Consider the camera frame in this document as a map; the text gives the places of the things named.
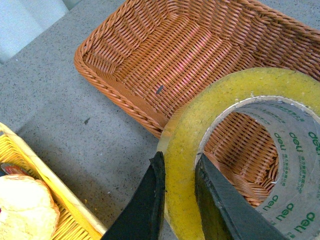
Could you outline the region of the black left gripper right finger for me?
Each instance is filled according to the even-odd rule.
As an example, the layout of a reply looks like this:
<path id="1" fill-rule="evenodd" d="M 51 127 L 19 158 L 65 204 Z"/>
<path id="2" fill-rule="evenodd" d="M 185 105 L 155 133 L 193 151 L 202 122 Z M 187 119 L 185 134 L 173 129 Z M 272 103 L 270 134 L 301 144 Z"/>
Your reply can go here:
<path id="1" fill-rule="evenodd" d="M 195 168 L 195 195 L 206 240 L 285 239 L 204 154 Z"/>

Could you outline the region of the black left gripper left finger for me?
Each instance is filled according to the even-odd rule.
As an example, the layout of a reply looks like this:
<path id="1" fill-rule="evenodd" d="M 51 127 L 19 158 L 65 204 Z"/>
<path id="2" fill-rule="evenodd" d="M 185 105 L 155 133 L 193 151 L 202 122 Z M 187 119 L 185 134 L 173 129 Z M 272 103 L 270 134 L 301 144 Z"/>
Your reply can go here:
<path id="1" fill-rule="evenodd" d="M 102 240 L 159 240 L 165 208 L 165 162 L 158 151 L 133 197 Z"/>

